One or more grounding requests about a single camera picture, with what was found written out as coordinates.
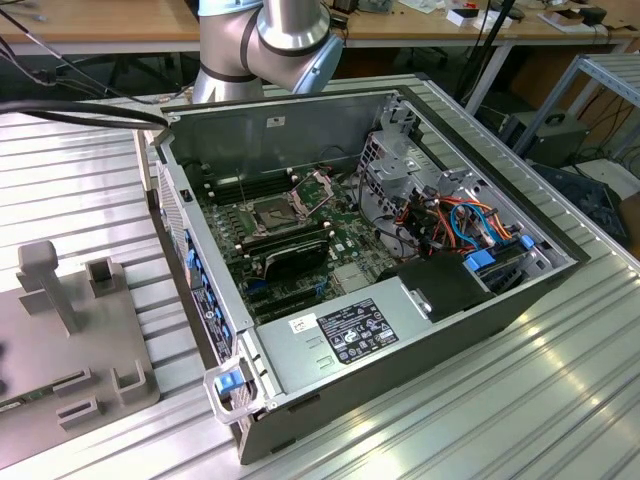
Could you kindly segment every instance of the tool on desk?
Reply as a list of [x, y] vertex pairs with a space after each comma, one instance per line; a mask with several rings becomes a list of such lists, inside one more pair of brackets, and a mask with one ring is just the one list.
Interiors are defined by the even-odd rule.
[[359, 0], [358, 10], [371, 13], [389, 13], [393, 7], [392, 0]]
[[607, 11], [600, 7], [586, 7], [581, 8], [579, 14], [584, 19], [582, 23], [592, 27], [593, 25], [600, 25], [602, 23], [604, 17], [607, 16]]
[[353, 13], [358, 8], [358, 0], [334, 0], [333, 9], [342, 13]]
[[8, 8], [5, 8], [5, 11], [7, 13], [10, 13], [11, 15], [14, 15], [17, 17], [30, 18], [31, 20], [34, 20], [36, 22], [46, 22], [48, 20], [45, 15], [40, 15], [39, 13], [17, 12], [15, 10], [10, 10]]
[[[496, 12], [500, 12], [500, 11], [502, 11], [502, 8], [504, 6], [504, 1], [503, 0], [491, 0], [489, 5], [490, 5], [491, 10], [494, 10]], [[509, 17], [511, 20], [515, 20], [517, 22], [521, 22], [524, 19], [525, 14], [518, 7], [512, 6], [507, 11], [507, 17]]]

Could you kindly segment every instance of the sticker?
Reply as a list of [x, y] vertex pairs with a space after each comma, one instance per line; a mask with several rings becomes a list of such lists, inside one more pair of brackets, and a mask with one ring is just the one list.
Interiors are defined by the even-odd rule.
[[204, 317], [204, 325], [207, 328], [209, 338], [213, 343], [213, 346], [218, 354], [218, 357], [223, 362], [231, 358], [231, 346], [233, 345], [233, 339], [231, 335], [225, 336], [222, 323], [222, 315], [218, 317], [215, 312], [220, 311], [218, 307], [211, 304], [209, 296], [204, 288], [192, 290], [193, 300], [195, 301], [198, 312]]
[[289, 325], [291, 326], [293, 333], [300, 333], [305, 330], [309, 330], [310, 328], [317, 327], [318, 322], [316, 322], [316, 314], [309, 313], [294, 320], [289, 320]]
[[317, 323], [338, 360], [346, 365], [398, 341], [370, 298], [320, 317]]
[[285, 117], [267, 118], [267, 128], [284, 127]]
[[16, 408], [22, 405], [20, 402], [13, 402], [5, 405], [4, 407], [0, 407], [0, 413], [6, 412], [7, 410], [11, 410], [12, 408]]

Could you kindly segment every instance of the motherboard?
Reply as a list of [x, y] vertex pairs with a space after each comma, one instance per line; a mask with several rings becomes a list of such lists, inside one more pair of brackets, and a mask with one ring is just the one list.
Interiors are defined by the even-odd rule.
[[402, 246], [390, 251], [362, 217], [356, 188], [328, 166], [205, 184], [200, 207], [254, 321], [366, 287], [401, 262]]

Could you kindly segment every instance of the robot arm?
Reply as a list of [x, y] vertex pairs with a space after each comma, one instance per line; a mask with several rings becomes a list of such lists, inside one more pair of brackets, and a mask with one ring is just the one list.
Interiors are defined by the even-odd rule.
[[201, 0], [193, 102], [263, 96], [260, 78], [293, 93], [322, 90], [342, 53], [319, 0]]

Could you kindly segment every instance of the blue cable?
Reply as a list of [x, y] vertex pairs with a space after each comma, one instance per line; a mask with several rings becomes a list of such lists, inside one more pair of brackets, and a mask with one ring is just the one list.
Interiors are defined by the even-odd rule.
[[480, 208], [478, 208], [475, 205], [471, 205], [469, 203], [461, 203], [460, 205], [464, 205], [465, 207], [469, 207], [471, 210], [473, 210], [474, 213], [478, 217], [480, 217], [480, 220], [482, 220], [482, 224], [484, 225], [484, 228], [487, 230], [491, 238], [493, 238], [493, 241], [498, 244], [502, 243], [502, 238], [500, 238], [500, 235], [498, 235], [498, 232], [496, 232], [495, 229], [491, 226], [491, 224], [487, 220], [487, 217], [484, 216], [484, 212]]
[[486, 217], [484, 216], [484, 212], [480, 210], [478, 207], [476, 207], [475, 205], [471, 205], [469, 203], [459, 203], [458, 205], [455, 205], [451, 209], [451, 215], [450, 215], [451, 226], [453, 227], [453, 231], [455, 232], [456, 235], [458, 235], [458, 237], [460, 237], [462, 240], [466, 240], [467, 242], [469, 242], [471, 245], [475, 247], [476, 250], [480, 249], [480, 246], [473, 238], [464, 235], [458, 228], [458, 222], [456, 219], [456, 209], [458, 207], [467, 207], [471, 211], [473, 211], [480, 218], [480, 220], [482, 221], [482, 224], [484, 225], [484, 228], [487, 230], [487, 232], [489, 233], [493, 241], [498, 244], [502, 243], [502, 239], [500, 238], [500, 235], [498, 235], [498, 233], [494, 230], [494, 228], [491, 226], [489, 221], [486, 219]]
[[456, 235], [458, 235], [462, 240], [466, 240], [467, 242], [469, 242], [471, 245], [474, 246], [474, 248], [476, 250], [478, 250], [480, 248], [480, 246], [476, 243], [476, 241], [471, 238], [471, 237], [467, 237], [465, 234], [463, 234], [460, 229], [458, 228], [458, 222], [456, 220], [456, 209], [458, 207], [461, 207], [462, 204], [460, 205], [456, 205], [455, 207], [453, 207], [451, 209], [451, 215], [450, 215], [450, 220], [451, 220], [451, 226], [453, 227], [453, 231], [456, 233]]

